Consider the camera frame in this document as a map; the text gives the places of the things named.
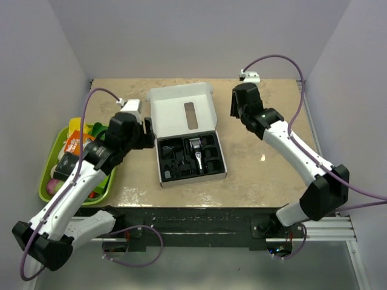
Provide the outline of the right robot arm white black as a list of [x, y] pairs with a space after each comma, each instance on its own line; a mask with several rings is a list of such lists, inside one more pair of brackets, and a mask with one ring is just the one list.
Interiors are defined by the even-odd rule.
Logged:
[[242, 83], [232, 90], [230, 114], [246, 129], [280, 153], [298, 172], [307, 189], [300, 200], [271, 214], [261, 225], [276, 237], [284, 237], [291, 226], [302, 221], [319, 221], [348, 201], [350, 173], [344, 165], [334, 166], [323, 159], [296, 134], [273, 108], [265, 108], [254, 83]]

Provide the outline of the white cardboard box lid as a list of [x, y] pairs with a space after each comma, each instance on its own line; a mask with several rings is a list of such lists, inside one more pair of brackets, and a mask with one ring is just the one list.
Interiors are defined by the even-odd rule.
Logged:
[[151, 106], [155, 145], [160, 138], [216, 131], [212, 94], [213, 87], [207, 82], [151, 89], [146, 99]]

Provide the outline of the black silver hair clipper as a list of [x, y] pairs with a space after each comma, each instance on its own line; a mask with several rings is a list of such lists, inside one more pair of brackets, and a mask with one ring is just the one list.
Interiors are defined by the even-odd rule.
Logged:
[[189, 139], [190, 150], [193, 154], [193, 159], [197, 164], [197, 170], [200, 175], [205, 173], [202, 153], [202, 142], [199, 137]]

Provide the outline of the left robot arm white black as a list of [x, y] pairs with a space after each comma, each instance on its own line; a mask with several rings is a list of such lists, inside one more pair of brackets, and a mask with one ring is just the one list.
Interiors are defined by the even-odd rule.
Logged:
[[12, 229], [23, 255], [33, 257], [50, 271], [61, 268], [75, 248], [91, 239], [104, 234], [119, 237], [125, 231], [125, 215], [112, 206], [103, 207], [78, 226], [70, 224], [92, 190], [130, 151], [155, 146], [151, 118], [138, 121], [128, 112], [115, 114], [103, 136], [86, 145], [51, 201], [29, 222], [19, 221]]

